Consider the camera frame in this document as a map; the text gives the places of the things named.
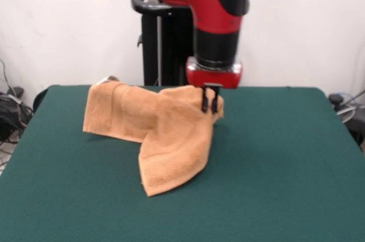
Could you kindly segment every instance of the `white backdrop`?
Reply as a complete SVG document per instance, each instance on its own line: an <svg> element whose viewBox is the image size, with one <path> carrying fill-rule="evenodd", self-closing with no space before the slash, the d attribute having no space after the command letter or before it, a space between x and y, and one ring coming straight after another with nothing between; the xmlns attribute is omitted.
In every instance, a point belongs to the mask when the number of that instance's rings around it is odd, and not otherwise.
<svg viewBox="0 0 365 242"><path fill-rule="evenodd" d="M250 1L242 85L353 94L365 86L365 0ZM0 57L29 104L51 84L109 74L142 84L140 31L130 0L0 0Z"/></svg>

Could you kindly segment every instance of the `green table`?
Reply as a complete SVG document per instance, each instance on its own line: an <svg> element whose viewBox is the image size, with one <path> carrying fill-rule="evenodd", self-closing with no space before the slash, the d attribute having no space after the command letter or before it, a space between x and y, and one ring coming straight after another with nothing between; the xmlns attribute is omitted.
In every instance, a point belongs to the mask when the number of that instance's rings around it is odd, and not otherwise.
<svg viewBox="0 0 365 242"><path fill-rule="evenodd" d="M139 144L82 133L87 91L49 89L0 176L0 241L365 241L364 157L319 90L223 90L206 169L151 198Z"/></svg>

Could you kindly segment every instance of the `orange towel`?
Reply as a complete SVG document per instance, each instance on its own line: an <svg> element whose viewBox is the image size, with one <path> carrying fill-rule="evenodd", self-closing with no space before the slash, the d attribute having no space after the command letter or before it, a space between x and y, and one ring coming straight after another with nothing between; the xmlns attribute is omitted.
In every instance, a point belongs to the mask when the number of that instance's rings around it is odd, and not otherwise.
<svg viewBox="0 0 365 242"><path fill-rule="evenodd" d="M207 90L209 105L214 97ZM204 169L208 162L213 123L223 117L200 110L202 89L170 88L159 93L115 80L91 86L84 132L141 142L139 167L148 196L176 188Z"/></svg>

